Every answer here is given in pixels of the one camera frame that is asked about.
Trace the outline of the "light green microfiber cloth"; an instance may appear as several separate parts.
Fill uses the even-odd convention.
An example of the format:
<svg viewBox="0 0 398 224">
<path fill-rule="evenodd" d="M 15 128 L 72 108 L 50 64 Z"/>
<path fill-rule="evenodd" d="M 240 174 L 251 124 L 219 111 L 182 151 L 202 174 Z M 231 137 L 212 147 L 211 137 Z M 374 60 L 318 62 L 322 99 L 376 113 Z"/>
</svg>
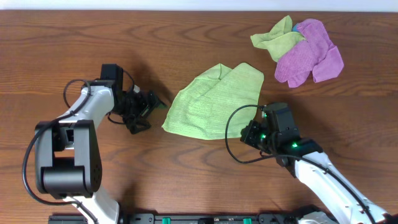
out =
<svg viewBox="0 0 398 224">
<path fill-rule="evenodd" d="M 257 109 L 264 74 L 247 63 L 209 68 L 180 90 L 162 128 L 168 133 L 203 140 L 238 138 Z M 251 105 L 231 114 L 241 106 Z"/>
</svg>

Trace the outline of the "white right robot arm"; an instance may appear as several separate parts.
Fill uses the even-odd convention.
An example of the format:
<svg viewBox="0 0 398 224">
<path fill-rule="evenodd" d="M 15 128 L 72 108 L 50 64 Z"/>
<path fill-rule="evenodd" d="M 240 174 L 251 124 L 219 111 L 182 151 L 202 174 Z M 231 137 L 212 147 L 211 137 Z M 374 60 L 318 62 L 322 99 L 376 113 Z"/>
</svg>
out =
<svg viewBox="0 0 398 224">
<path fill-rule="evenodd" d="M 297 128 L 278 130 L 250 121 L 241 131 L 241 141 L 274 157 L 281 167 L 305 184 L 329 209 L 338 223 L 397 223 L 397 215 L 365 197 L 332 164 L 312 139 L 302 138 Z"/>
</svg>

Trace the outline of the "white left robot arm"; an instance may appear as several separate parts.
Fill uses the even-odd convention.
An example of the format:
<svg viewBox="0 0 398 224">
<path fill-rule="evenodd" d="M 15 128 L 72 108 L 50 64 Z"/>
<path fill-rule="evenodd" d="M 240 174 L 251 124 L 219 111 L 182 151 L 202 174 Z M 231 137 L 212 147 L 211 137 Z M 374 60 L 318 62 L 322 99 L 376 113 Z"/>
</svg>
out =
<svg viewBox="0 0 398 224">
<path fill-rule="evenodd" d="M 132 134 L 149 129 L 148 115 L 165 104 L 153 91 L 88 82 L 80 97 L 53 121 L 41 121 L 28 151 L 35 151 L 37 190 L 54 205 L 73 205 L 87 223 L 129 223 L 119 203 L 102 186 L 103 168 L 96 130 L 110 113 L 122 117 Z"/>
</svg>

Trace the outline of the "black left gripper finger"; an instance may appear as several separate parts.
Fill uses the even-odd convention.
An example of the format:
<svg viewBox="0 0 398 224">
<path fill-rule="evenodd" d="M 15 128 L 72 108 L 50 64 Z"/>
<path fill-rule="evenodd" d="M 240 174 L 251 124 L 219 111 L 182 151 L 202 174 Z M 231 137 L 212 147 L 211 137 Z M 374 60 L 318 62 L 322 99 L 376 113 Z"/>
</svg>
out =
<svg viewBox="0 0 398 224">
<path fill-rule="evenodd" d="M 145 118 L 133 116 L 126 118 L 126 127 L 131 134 L 137 134 L 148 130 L 151 127 L 151 124 Z"/>
<path fill-rule="evenodd" d="M 150 109 L 167 109 L 167 105 L 155 94 L 153 90 L 147 93 L 147 103 Z"/>
</svg>

